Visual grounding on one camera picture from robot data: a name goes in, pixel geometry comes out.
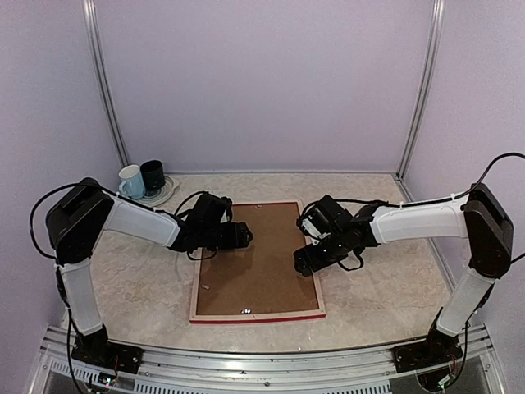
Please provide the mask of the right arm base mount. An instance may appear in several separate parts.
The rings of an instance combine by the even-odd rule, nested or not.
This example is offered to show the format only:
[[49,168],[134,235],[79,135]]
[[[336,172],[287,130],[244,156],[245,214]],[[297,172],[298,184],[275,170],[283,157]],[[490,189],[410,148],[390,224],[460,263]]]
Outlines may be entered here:
[[425,369],[461,359],[463,351],[459,344],[459,335],[449,336],[437,330],[433,324],[426,337],[409,345],[395,346],[392,355],[397,373]]

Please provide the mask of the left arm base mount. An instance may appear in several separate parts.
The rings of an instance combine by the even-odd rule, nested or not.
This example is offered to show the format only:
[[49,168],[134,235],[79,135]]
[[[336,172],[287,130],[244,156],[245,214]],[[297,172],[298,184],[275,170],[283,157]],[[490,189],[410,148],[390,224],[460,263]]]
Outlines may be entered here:
[[144,350],[140,347],[109,341],[103,332],[88,336],[78,335],[71,357],[73,360],[114,372],[137,374],[143,353]]

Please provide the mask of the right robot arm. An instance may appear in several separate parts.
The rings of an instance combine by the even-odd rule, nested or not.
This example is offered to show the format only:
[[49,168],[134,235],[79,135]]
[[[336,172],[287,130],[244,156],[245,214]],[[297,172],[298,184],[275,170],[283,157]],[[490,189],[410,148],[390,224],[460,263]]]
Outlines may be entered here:
[[293,253],[294,268],[302,276],[397,241],[445,239],[464,247],[463,275],[436,316],[436,333],[419,347],[425,363],[439,363],[451,351],[450,337],[461,332],[514,262],[514,225],[509,215],[482,182],[441,199],[407,204],[363,201],[356,213],[343,205],[344,200],[325,195],[299,215],[297,227],[312,239]]

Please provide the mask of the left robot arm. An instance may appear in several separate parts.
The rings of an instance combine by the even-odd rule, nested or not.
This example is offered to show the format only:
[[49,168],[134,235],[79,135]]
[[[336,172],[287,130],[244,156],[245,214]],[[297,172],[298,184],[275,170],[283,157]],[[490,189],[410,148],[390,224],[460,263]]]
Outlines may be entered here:
[[190,255],[202,249],[245,249],[253,234],[245,222],[234,222],[232,202],[207,191],[194,193],[196,203],[168,213],[105,190],[87,177],[71,187],[47,213],[45,225],[54,251],[57,284],[71,314],[80,347],[94,363],[115,356],[95,300],[90,260],[99,238],[113,231]]

